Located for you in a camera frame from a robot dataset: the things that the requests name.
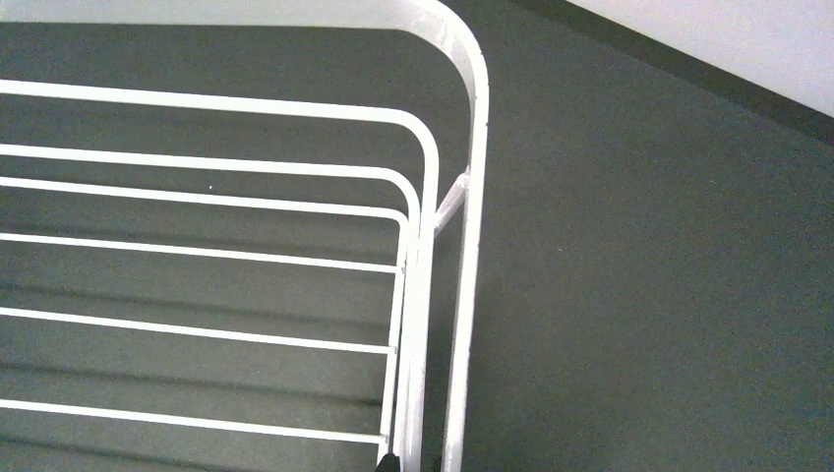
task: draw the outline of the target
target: railing bar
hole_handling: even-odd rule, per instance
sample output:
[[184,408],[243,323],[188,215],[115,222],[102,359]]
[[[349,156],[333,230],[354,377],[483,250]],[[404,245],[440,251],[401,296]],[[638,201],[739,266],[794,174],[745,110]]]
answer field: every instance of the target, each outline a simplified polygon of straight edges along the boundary
[[163,332],[186,336],[207,337],[212,339],[227,339],[231,341],[256,342],[282,346],[309,347],[334,351],[361,352],[367,354],[394,355],[391,346],[373,344],[357,344],[351,342],[323,341],[318,339],[304,339],[298,337],[273,336],[268,334],[254,334],[250,332],[227,331],[221,329],[207,329],[202,327],[180,326],[175,324],[158,324],[134,322],[130,320],[114,320],[110,318],[86,317],[63,313],[42,312],[36,310],[21,310],[0,307],[0,316],[25,318],[30,320],[44,320],[50,322],[71,323],[76,325],[95,325],[104,327],[120,327],[138,331]]
[[239,433],[254,433],[259,435],[284,436],[292,438],[306,438],[311,440],[343,441],[349,443],[385,443],[387,437],[383,435],[362,435],[358,433],[342,433],[324,430],[309,430],[303,428],[286,428],[282,426],[259,425],[254,423],[238,423],[233,421],[209,420],[191,418],[187,416],[160,415],[139,411],[110,410],[105,408],[89,408],[85,406],[59,405],[54,403],[38,403],[32,401],[0,399],[0,408],[11,410],[37,411],[42,413],[59,413],[92,418],[107,418],[111,420],[139,421],[161,425],[188,426],[209,430],[233,431]]

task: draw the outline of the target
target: white metal railing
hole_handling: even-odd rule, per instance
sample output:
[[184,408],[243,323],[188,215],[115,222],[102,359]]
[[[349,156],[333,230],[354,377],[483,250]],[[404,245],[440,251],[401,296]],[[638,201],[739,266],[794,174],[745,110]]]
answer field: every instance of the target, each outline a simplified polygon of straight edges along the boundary
[[[454,64],[464,81],[469,95],[471,118],[468,165],[465,172],[455,181],[455,184],[441,203],[440,208],[436,211],[435,208],[438,208],[439,166],[437,145],[431,132],[418,118],[400,110],[160,91],[0,81],[0,93],[8,94],[394,124],[406,128],[417,138],[425,159],[422,198],[418,199],[411,184],[401,175],[389,169],[134,154],[52,147],[21,147],[0,144],[0,154],[29,158],[190,169],[215,169],[232,172],[386,180],[400,189],[408,203],[408,214],[406,216],[390,209],[365,206],[340,206],[208,196],[0,177],[0,185],[7,187],[104,195],[116,198],[162,200],[184,204],[355,214],[393,219],[400,227],[396,266],[367,265],[347,261],[149,245],[124,241],[99,241],[11,233],[0,234],[0,240],[17,243],[62,244],[108,250],[150,251],[196,257],[245,259],[265,263],[392,271],[395,276],[395,284],[387,346],[327,343],[325,341],[263,336],[252,333],[201,329],[188,326],[145,324],[69,314],[0,309],[0,315],[9,317],[35,318],[63,323],[82,323],[304,347],[347,350],[366,349],[363,352],[384,354],[387,356],[386,385],[384,390],[383,417],[378,436],[281,428],[277,426],[242,424],[47,403],[31,403],[16,400],[0,400],[0,407],[146,421],[227,431],[247,431],[279,436],[301,436],[335,441],[377,443],[379,445],[379,456],[389,450],[393,451],[402,458],[402,467],[405,472],[417,472],[420,470],[420,455],[422,450],[426,348],[428,342],[428,314],[434,238],[443,229],[454,212],[463,205],[464,228],[461,243],[460,273],[457,287],[443,457],[444,472],[457,472],[460,470],[463,426],[466,412],[469,349],[474,316],[475,283],[481,230],[487,118],[489,110],[489,88],[486,64],[477,41],[466,24],[454,12],[437,0],[353,0],[351,2],[345,2],[343,0],[252,0],[249,2],[225,2],[217,0],[144,0],[141,2],[112,2],[109,0],[4,0],[0,3],[2,3],[2,8],[0,8],[0,21],[7,22],[229,25],[403,30],[430,42],[440,49]],[[398,385],[394,385],[397,362],[399,363],[399,380]],[[395,391],[397,402],[396,412],[394,413],[392,409]],[[391,416],[394,417],[393,433],[390,430]]]

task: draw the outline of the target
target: handrail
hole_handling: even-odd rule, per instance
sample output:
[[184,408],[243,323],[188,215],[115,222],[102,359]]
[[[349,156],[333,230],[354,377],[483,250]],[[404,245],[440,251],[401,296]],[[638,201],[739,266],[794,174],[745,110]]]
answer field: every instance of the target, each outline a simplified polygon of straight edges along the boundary
[[[3,0],[0,22],[107,23],[141,25],[215,25],[318,27],[366,30],[401,30],[417,35],[445,54],[457,69],[469,96],[469,161],[467,186],[448,204],[465,196],[464,227],[454,322],[451,372],[444,439],[443,471],[461,466],[466,411],[469,350],[474,320],[478,248],[481,236],[484,178],[486,171],[489,81],[480,46],[465,22],[438,0]],[[421,248],[418,256],[420,293],[406,294],[406,306],[416,314],[404,320],[403,349],[412,350],[411,364],[403,379],[396,417],[407,415],[404,438],[394,439],[401,451],[403,470],[420,470],[422,451],[424,386],[409,380],[425,378],[428,341],[429,283],[436,226],[438,151],[431,134],[419,120],[399,122],[420,140],[426,156],[421,216]]]

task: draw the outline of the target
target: white wall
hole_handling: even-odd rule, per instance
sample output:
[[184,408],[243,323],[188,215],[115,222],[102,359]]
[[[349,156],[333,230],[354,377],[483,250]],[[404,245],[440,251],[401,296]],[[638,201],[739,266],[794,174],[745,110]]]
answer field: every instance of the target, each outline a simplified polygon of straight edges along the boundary
[[569,0],[834,116],[834,0]]

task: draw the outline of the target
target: dark green floor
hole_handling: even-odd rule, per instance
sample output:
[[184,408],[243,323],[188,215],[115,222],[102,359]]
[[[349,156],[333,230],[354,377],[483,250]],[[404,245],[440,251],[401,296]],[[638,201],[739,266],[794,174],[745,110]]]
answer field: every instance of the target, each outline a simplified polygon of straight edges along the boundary
[[[834,147],[820,132],[834,130],[831,120],[804,126],[735,100],[733,87],[697,87],[692,71],[640,62],[588,24],[501,0],[449,4],[478,36],[493,91],[464,470],[834,467]],[[404,35],[3,26],[0,41],[9,78],[402,107],[437,136],[442,191],[464,165],[462,84],[442,55]],[[421,171],[416,145],[385,128],[0,99],[6,143]],[[2,173],[401,206],[386,186],[340,182],[5,157]],[[390,228],[353,220],[3,196],[5,226],[390,258]],[[427,458],[440,444],[458,227],[436,256]],[[385,338],[384,277],[0,251],[4,305]],[[370,432],[376,422],[382,366],[373,359],[0,323],[5,397]],[[323,395],[333,390],[340,395]],[[352,470],[374,453],[2,415],[0,470]]]

